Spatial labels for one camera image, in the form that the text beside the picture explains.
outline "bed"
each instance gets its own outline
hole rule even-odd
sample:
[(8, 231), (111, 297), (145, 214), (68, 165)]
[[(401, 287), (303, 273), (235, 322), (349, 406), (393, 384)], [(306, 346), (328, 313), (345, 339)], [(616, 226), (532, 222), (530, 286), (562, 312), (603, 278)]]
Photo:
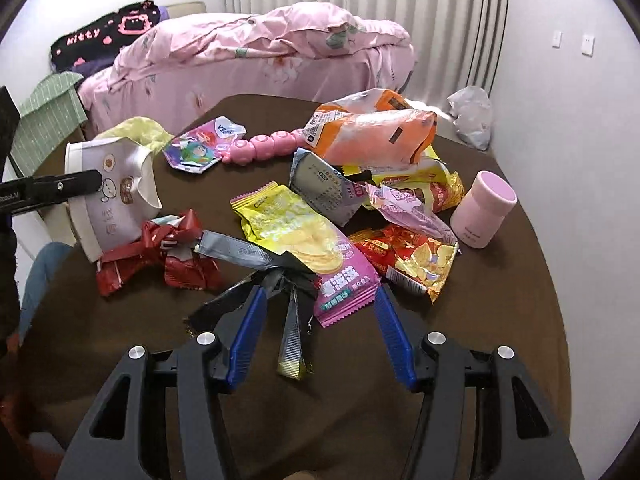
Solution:
[(414, 63), (409, 34), (397, 23), (303, 2), (263, 15), (165, 20), (78, 94), (96, 134), (145, 116), (175, 135), (235, 94), (327, 102), (376, 87), (401, 91)]

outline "barcode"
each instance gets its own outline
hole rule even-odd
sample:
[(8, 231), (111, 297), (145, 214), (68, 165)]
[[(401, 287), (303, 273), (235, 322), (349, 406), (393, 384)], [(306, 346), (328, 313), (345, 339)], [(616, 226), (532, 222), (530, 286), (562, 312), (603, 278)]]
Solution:
[(398, 272), (391, 266), (386, 268), (386, 278), (390, 282), (395, 283), (396, 285), (399, 285), (402, 288), (405, 288), (412, 294), (417, 294), (418, 296), (421, 296), (425, 292), (427, 292), (427, 287), (425, 287), (423, 284), (416, 282), (415, 280), (412, 280), (411, 278), (409, 278), (405, 274), (402, 274), (401, 272)]
[(320, 131), (322, 130), (322, 124), (318, 124), (318, 126), (313, 126), (312, 128), (305, 128), (306, 142), (311, 144), (311, 146), (316, 147), (318, 145), (318, 140), (320, 140)]

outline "brown table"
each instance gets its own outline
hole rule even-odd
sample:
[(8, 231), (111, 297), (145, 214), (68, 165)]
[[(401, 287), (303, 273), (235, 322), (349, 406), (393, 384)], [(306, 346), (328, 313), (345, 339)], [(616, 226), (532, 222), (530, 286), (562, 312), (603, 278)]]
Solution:
[[(306, 123), (316, 104), (287, 98), (234, 96), (198, 123), (224, 115), (249, 136), (292, 130)], [(479, 170), (500, 172), (489, 156), (447, 139), (433, 143), (468, 187)], [(290, 157), (246, 168), (219, 164), (203, 175), (172, 170), (158, 156), (154, 172), (166, 213), (194, 208), (206, 228), (242, 238), (229, 199), (270, 180), (286, 184)], [(359, 211), (348, 233), (382, 224), (376, 212)], [(248, 272), (221, 264), (230, 283)], [(42, 301), (20, 351), (22, 378), (50, 431), (67, 444), (104, 380), (135, 344), (151, 351), (187, 339), (182, 320), (211, 293), (177, 290), (159, 269), (140, 273), (105, 300), (98, 296), (95, 266), (79, 246), (62, 265)], [(538, 381), (568, 431), (570, 378), (564, 325), (536, 235), (520, 205), (484, 250), (463, 248), (434, 306), (401, 296), (420, 310), (430, 328), (468, 348), (513, 346)], [(222, 399), (232, 450), (245, 479), (282, 479), (298, 470), (324, 480), (400, 477), (420, 409), (393, 375), (373, 310), (364, 308), (315, 338), (315, 374), (295, 383), (275, 372), (286, 313), (270, 304), (246, 382)], [(471, 426), (465, 430), (466, 440)]]

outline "crumpled plastic bag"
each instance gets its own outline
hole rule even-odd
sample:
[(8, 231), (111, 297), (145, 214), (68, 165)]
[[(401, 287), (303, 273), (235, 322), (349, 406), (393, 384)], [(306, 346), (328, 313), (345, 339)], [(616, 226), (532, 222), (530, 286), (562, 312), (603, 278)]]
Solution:
[(108, 296), (140, 269), (164, 267), (164, 282), (177, 288), (217, 290), (223, 281), (216, 262), (192, 250), (202, 236), (193, 209), (182, 216), (164, 216), (142, 223), (140, 240), (107, 251), (98, 261), (98, 292)]
[(111, 137), (129, 137), (140, 146), (151, 150), (154, 155), (160, 153), (162, 148), (174, 138), (160, 124), (147, 117), (132, 117), (122, 121), (117, 126), (102, 132), (95, 139), (111, 139)]
[(467, 86), (447, 97), (458, 136), (477, 150), (486, 150), (491, 141), (494, 112), (486, 91), (479, 86)]
[(371, 184), (367, 184), (367, 192), (373, 209), (380, 211), (381, 215), (392, 224), (447, 245), (458, 244), (458, 239), (451, 228), (436, 214), (426, 210), (424, 204), (414, 195), (384, 185), (378, 188)]

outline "green striped cloth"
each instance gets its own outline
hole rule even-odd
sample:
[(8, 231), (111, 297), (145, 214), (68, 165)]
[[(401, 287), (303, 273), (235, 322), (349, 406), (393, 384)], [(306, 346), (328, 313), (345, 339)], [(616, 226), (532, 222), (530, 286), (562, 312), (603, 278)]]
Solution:
[(49, 75), (18, 106), (20, 123), (11, 156), (22, 176), (31, 176), (78, 124), (86, 121), (74, 89), (81, 79), (74, 72)]

